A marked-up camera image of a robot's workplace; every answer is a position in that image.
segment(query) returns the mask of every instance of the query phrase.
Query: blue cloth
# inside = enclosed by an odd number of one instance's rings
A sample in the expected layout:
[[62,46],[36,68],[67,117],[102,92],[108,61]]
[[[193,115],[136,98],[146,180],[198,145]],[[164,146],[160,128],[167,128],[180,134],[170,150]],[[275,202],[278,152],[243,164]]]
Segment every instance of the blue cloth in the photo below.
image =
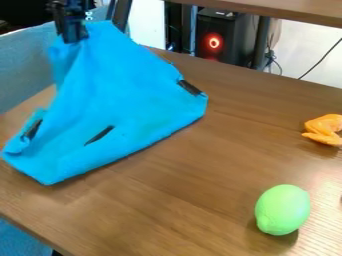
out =
[[[57,96],[5,146],[2,157],[51,185],[114,162],[170,136],[205,113],[208,97],[178,85],[183,76],[109,21],[87,25],[89,39],[55,41]],[[23,133],[43,119],[32,140]],[[102,139],[85,143],[108,126]]]
[[52,249],[0,219],[1,256],[51,256]]

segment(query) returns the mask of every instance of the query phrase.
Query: white wall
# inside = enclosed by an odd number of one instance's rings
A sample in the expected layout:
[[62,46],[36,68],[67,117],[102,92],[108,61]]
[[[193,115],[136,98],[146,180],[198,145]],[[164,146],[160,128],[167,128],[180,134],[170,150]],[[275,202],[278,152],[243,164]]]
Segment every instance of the white wall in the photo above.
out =
[[165,49],[164,1],[133,0],[129,27],[131,37],[137,43]]

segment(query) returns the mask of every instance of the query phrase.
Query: table surface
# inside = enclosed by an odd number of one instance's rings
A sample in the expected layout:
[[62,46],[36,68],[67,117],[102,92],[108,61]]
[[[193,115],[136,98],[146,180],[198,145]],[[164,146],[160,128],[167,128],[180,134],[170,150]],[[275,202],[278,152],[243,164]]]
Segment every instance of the table surface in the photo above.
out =
[[[342,90],[162,53],[210,96],[206,116],[140,153],[43,187],[0,161],[0,213],[65,255],[341,255],[341,152],[301,137],[303,122],[342,112]],[[48,88],[0,117],[0,147]],[[307,223],[259,232],[266,189],[307,190]]]
[[341,0],[168,0],[342,28]]

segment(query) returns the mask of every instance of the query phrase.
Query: computer tower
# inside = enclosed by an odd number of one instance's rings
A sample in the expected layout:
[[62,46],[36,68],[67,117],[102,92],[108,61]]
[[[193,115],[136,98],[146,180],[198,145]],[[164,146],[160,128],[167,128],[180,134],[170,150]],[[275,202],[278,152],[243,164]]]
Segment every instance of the computer tower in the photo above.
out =
[[258,16],[204,8],[197,14],[197,57],[248,66],[253,55]]

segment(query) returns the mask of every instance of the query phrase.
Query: floor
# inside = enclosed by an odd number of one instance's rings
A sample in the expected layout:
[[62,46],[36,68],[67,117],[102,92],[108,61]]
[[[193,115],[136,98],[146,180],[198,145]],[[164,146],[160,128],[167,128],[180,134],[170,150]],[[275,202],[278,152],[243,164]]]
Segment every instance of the floor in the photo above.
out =
[[[283,75],[298,78],[310,69],[342,37],[342,29],[287,21],[275,47]],[[273,73],[279,69],[273,65]],[[303,80],[342,88],[342,43]]]

